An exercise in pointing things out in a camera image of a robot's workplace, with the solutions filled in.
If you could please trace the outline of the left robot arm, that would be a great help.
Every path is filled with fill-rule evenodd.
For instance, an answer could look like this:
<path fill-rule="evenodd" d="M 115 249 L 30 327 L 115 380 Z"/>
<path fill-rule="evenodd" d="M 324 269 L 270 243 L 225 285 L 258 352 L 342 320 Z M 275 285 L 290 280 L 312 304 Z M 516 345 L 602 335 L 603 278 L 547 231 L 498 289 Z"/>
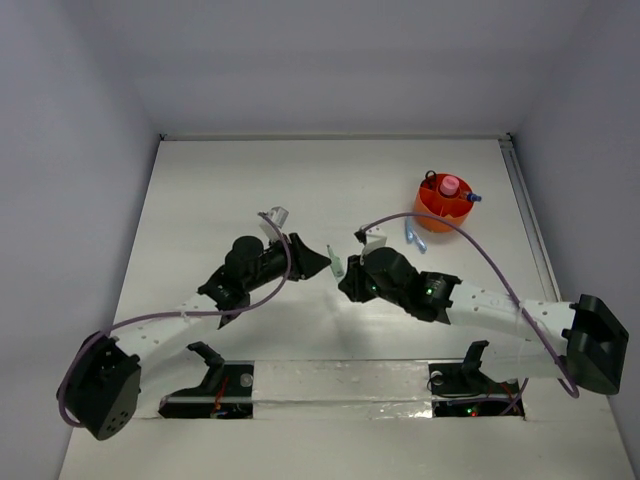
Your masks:
<path fill-rule="evenodd" d="M 330 263 L 296 233 L 276 231 L 268 243 L 237 238 L 223 264 L 186 303 L 120 321 L 83 341 L 56 392 L 61 417 L 97 440 L 113 437 L 134 416 L 151 371 L 184 350 L 203 359 L 189 367 L 189 386 L 201 395 L 218 393 L 228 384 L 225 362 L 203 336 L 264 305 L 252 302 L 253 291 L 309 280 Z"/>

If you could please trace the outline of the green highlighter pen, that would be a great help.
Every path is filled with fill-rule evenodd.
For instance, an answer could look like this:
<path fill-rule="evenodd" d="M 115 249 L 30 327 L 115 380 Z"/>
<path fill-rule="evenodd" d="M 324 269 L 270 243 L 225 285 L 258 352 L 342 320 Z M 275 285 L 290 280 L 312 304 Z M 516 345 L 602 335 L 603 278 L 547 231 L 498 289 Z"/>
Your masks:
<path fill-rule="evenodd" d="M 330 269 L 337 282 L 345 276 L 345 269 L 341 258 L 334 252 L 330 245 L 327 245 L 327 254 L 330 259 Z"/>

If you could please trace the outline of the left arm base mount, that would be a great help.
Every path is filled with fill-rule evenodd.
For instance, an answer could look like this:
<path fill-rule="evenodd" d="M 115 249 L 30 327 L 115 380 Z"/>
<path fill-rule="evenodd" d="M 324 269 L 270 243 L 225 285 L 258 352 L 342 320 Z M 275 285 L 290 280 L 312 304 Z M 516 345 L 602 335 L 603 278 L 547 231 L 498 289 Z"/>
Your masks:
<path fill-rule="evenodd" d="M 164 419 L 252 419 L 255 363 L 227 362 L 201 341 L 187 349 L 202 358 L 207 371 L 198 385 L 165 396 L 158 414 Z"/>

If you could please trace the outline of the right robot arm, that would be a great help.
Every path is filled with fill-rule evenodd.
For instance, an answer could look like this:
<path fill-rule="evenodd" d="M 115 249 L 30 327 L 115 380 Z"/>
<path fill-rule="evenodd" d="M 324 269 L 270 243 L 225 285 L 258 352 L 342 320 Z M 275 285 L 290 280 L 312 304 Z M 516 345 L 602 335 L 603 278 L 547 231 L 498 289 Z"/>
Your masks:
<path fill-rule="evenodd" d="M 460 368 L 462 384 L 482 392 L 495 381 L 570 378 L 607 396 L 620 391 L 629 334 L 600 298 L 576 302 L 514 301 L 454 275 L 420 272 L 399 252 L 352 255 L 339 290 L 354 303 L 381 299 L 424 322 L 478 327 L 517 338 L 512 349 L 479 341 Z"/>

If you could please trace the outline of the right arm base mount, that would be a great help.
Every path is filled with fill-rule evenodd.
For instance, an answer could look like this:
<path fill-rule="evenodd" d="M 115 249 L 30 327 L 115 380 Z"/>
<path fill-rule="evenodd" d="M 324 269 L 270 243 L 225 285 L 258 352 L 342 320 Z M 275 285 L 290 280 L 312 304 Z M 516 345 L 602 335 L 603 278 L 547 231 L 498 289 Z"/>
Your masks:
<path fill-rule="evenodd" d="M 429 364 L 427 389 L 436 418 L 524 418 L 517 380 L 496 382 L 480 371 L 487 340 L 473 342 L 462 360 Z"/>

